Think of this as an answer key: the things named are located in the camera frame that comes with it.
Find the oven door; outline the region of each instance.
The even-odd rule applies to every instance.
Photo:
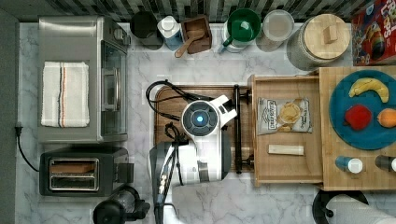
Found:
[[[126,53],[102,42],[102,110],[103,137],[126,134]]]

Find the toaster lever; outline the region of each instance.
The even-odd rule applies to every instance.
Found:
[[[134,164],[120,163],[119,164],[119,183],[133,183],[134,182]]]

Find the wooden drawer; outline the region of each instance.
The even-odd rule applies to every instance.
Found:
[[[255,184],[323,182],[319,76],[303,77],[251,76],[252,89],[249,113],[252,123]],[[312,133],[256,134],[258,98],[295,99],[307,97],[313,126]],[[304,146],[303,156],[268,154],[269,145]]]

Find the power cord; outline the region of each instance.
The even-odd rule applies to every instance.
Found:
[[[174,92],[176,92],[178,94],[178,96],[172,96],[172,97],[164,98],[164,99],[161,99],[158,101],[150,100],[149,95],[150,95],[151,91],[154,89],[154,87],[159,86],[159,85],[164,85],[164,86],[170,87]],[[171,99],[175,99],[175,98],[183,98],[185,101],[197,101],[197,100],[211,101],[211,100],[213,100],[213,98],[208,97],[208,96],[185,92],[181,88],[170,83],[168,81],[168,79],[166,79],[165,81],[156,81],[156,82],[152,83],[151,85],[149,85],[148,88],[146,89],[146,99],[148,100],[148,105],[149,105],[149,107],[151,107],[152,110],[154,110],[155,113],[157,113],[165,118],[168,118],[168,119],[180,121],[179,116],[163,113],[163,112],[159,111],[156,108],[156,106],[153,105],[153,104],[158,104],[159,102],[163,102],[163,101],[167,101],[167,100],[171,100]]]
[[[163,174],[166,173],[165,175],[167,176],[167,178],[164,183],[163,193],[161,195],[157,196],[157,202],[154,205],[154,216],[155,216],[156,224],[163,224],[163,208],[166,205],[172,206],[176,213],[175,206],[171,203],[166,203],[165,200],[166,200],[166,196],[168,194],[168,190],[169,190],[169,187],[170,187],[170,184],[172,181],[172,174],[175,169],[175,164],[178,169],[178,180],[180,182],[180,185],[181,186],[184,185],[182,178],[181,178],[181,172],[180,172],[178,148],[180,146],[185,146],[189,143],[189,141],[186,139],[186,134],[180,133],[178,128],[173,124],[173,122],[170,122],[165,125],[165,134],[174,140],[172,143],[174,150],[171,153],[171,155],[168,157],[168,160],[164,164]]]
[[[17,140],[18,140],[18,148],[20,149],[20,153],[23,157],[23,159],[26,161],[26,163],[32,168],[34,171],[38,172],[38,170],[26,159],[25,155],[23,154],[22,148],[21,148],[21,133],[22,133],[22,126],[21,123],[18,122],[17,125],[15,126],[15,134],[17,135]]]

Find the wooden tray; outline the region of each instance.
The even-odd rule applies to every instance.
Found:
[[[375,166],[378,155],[396,156],[396,144],[379,150],[360,150],[344,142],[332,127],[329,119],[329,101],[332,91],[347,75],[360,70],[378,70],[396,78],[396,66],[376,67],[335,67],[319,68],[320,114],[322,116],[323,141],[323,189],[324,190],[366,190],[396,189],[396,174],[383,171]],[[335,159],[340,156],[359,158],[363,171],[353,175],[339,170]]]
[[[222,94],[226,95],[229,99],[233,99],[233,86],[179,86],[182,90],[187,92],[192,92],[196,94],[206,95],[210,97],[219,97]],[[241,93],[245,93],[248,87],[240,87]],[[156,95],[156,100],[161,100],[167,97],[177,96],[177,94],[172,91],[169,87],[161,88]],[[158,103],[156,108],[164,113],[169,113],[177,116],[181,116],[183,109],[186,107],[187,102],[182,98],[176,98],[169,101]],[[242,133],[242,159],[245,160],[248,158],[250,154],[253,154],[253,149],[251,145],[251,137],[250,137],[250,127],[252,127],[249,123],[249,113],[248,113],[248,105],[247,101],[241,99],[241,133]],[[183,129],[180,127],[180,123],[178,121],[170,120],[156,114],[154,117],[154,144],[158,144],[163,141],[172,141],[169,137],[165,135],[165,125],[169,122],[173,122],[175,126],[178,127],[180,131]],[[235,148],[233,141],[233,120],[227,123],[227,135],[229,136],[231,142],[231,151],[232,151],[232,166],[231,169],[234,171],[234,158],[235,158]],[[243,166],[243,172],[253,172],[253,169],[249,167]]]
[[[319,77],[251,76],[248,83],[252,89],[252,104],[249,108],[252,115],[251,136],[254,148],[256,186],[258,187],[262,183],[321,183],[323,175]],[[313,132],[256,135],[257,101],[259,97],[267,99],[307,97]],[[304,146],[304,155],[268,154],[268,146],[271,144]]]

